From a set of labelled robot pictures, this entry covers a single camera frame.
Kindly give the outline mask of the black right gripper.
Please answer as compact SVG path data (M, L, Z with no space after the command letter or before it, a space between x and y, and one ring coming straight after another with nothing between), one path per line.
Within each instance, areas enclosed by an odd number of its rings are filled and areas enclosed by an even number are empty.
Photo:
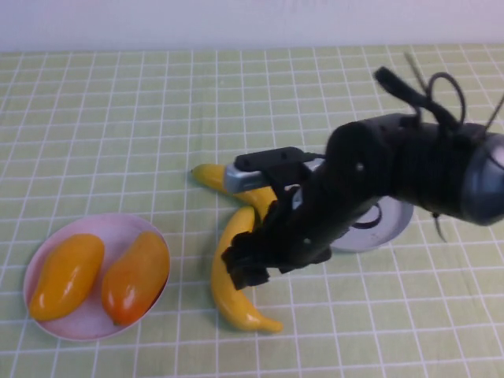
M260 238L239 233L221 255L237 291L269 281L267 268L290 272L327 261L330 245L348 231L369 230L378 218L362 221L376 207L376 181L364 173L338 176L314 173L295 192L273 201L263 219Z

